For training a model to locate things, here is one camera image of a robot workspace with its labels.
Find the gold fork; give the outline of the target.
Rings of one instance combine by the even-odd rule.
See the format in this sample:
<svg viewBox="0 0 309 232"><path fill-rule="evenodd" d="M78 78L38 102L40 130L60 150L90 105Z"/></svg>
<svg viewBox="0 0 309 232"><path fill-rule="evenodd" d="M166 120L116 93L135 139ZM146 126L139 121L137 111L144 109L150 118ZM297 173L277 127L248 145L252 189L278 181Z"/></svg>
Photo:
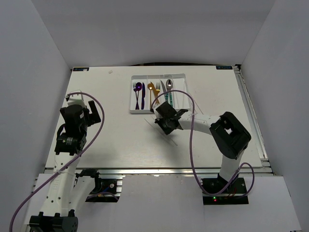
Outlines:
<svg viewBox="0 0 309 232"><path fill-rule="evenodd" d="M157 82L156 86L155 86L155 95L156 95L156 97L159 95L160 89L161 89L161 84L160 84L160 82Z"/></svg>

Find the gold spoon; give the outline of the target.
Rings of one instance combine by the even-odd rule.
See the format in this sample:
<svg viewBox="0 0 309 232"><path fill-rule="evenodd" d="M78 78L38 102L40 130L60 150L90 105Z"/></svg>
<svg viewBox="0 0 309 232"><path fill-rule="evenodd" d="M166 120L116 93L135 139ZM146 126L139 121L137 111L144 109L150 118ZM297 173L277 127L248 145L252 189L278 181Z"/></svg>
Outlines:
<svg viewBox="0 0 309 232"><path fill-rule="evenodd" d="M149 93L149 98L150 98L150 106L152 105L152 91L154 90L154 85L153 85L153 83L152 82L150 82L148 85L147 85L147 87L148 87L148 89L149 89L149 91L150 91L150 93Z"/></svg>

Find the gold knife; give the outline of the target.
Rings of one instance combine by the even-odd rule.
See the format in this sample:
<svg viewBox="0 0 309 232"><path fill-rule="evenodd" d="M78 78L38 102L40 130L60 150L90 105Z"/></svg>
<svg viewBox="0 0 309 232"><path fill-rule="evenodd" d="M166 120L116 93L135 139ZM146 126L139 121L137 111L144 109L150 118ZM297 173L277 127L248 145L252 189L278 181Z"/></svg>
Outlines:
<svg viewBox="0 0 309 232"><path fill-rule="evenodd" d="M154 90L152 91L152 96L154 96L154 97L156 98L156 95L155 95L155 86L156 86L156 85L154 85Z"/></svg>

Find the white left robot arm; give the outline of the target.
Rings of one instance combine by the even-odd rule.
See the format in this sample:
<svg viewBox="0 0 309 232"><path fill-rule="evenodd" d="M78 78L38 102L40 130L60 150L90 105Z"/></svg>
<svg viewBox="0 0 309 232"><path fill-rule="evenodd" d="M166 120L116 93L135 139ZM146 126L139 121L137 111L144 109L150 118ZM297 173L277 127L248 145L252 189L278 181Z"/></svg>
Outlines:
<svg viewBox="0 0 309 232"><path fill-rule="evenodd" d="M73 185L75 170L79 162L78 154L87 144L88 127L100 123L96 104L89 101L69 103L60 113L64 119L56 133L55 178L50 182L45 201L37 215L31 216L29 226L33 232L75 232L78 229L76 211L90 192L101 190L102 181L97 171L86 171Z"/></svg>

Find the green handled silver fork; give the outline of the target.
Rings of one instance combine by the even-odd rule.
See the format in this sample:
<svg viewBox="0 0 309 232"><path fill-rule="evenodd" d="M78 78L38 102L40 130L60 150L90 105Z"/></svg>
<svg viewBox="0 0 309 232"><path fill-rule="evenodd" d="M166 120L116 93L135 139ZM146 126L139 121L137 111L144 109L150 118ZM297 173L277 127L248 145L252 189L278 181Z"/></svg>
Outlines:
<svg viewBox="0 0 309 232"><path fill-rule="evenodd" d="M170 105L173 107L173 96L172 96L172 92L169 92L169 103L170 103Z"/></svg>

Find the green handled silver knife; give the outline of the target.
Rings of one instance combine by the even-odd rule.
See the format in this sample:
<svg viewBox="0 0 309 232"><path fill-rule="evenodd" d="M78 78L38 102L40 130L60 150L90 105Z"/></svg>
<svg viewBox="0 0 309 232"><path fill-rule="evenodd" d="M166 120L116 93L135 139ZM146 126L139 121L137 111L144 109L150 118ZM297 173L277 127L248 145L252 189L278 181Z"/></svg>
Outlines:
<svg viewBox="0 0 309 232"><path fill-rule="evenodd" d="M166 96L168 96L168 94L167 94L167 90L166 90L165 84L163 83L162 80L160 80L160 83L161 83L161 86L162 86L162 89L163 89L164 97L166 98Z"/></svg>

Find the green handled silver spoon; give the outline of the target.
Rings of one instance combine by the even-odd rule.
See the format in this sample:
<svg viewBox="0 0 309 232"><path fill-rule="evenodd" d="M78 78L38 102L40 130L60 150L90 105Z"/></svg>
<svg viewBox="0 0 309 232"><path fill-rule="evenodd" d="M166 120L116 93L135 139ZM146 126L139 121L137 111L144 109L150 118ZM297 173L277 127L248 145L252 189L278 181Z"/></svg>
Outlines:
<svg viewBox="0 0 309 232"><path fill-rule="evenodd" d="M166 81L166 87L167 87L167 90L168 90L169 92L170 92L170 90L173 89L173 82L172 82L171 79L168 79L168 80Z"/></svg>

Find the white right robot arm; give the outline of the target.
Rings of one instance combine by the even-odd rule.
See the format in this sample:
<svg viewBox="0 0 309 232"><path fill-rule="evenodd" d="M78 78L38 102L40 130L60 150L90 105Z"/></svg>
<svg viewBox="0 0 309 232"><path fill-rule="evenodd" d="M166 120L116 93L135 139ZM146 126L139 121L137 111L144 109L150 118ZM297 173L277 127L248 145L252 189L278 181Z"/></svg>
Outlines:
<svg viewBox="0 0 309 232"><path fill-rule="evenodd" d="M223 155L218 188L225 193L235 188L233 175L252 137L234 114L225 112L220 116L208 116L188 109L175 110L167 102L156 105L151 112L155 114L155 123L166 135L174 130L190 129L211 135Z"/></svg>

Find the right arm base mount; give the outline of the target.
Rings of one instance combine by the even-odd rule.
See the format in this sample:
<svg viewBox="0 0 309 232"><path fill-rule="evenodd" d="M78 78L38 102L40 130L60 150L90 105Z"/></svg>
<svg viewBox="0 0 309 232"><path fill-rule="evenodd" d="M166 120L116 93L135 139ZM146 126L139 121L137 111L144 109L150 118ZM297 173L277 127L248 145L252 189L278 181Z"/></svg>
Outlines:
<svg viewBox="0 0 309 232"><path fill-rule="evenodd" d="M203 188L215 194L219 192L224 185L217 178L202 178ZM248 196L243 196L247 192L245 180L238 177L227 189L217 196L209 196L203 193L203 205L245 205L249 204Z"/></svg>

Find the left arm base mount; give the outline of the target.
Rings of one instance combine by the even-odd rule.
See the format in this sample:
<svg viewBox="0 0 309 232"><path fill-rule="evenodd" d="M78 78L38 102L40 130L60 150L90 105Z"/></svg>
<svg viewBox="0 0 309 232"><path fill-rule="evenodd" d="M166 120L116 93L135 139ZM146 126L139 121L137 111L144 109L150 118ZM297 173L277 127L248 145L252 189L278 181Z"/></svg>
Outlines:
<svg viewBox="0 0 309 232"><path fill-rule="evenodd" d="M86 202L116 203L121 194L122 179L98 178L95 188L90 192Z"/></svg>

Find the purple iridescent knife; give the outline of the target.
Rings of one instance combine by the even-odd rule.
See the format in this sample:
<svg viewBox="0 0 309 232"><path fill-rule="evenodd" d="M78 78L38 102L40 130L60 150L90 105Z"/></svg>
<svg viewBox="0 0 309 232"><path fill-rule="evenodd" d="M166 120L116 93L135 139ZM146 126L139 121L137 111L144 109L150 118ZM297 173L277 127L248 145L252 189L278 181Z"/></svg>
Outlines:
<svg viewBox="0 0 309 232"><path fill-rule="evenodd" d="M145 106L145 95L146 95L146 89L145 89L145 84L142 83L142 97L141 97L141 109L144 109Z"/></svg>

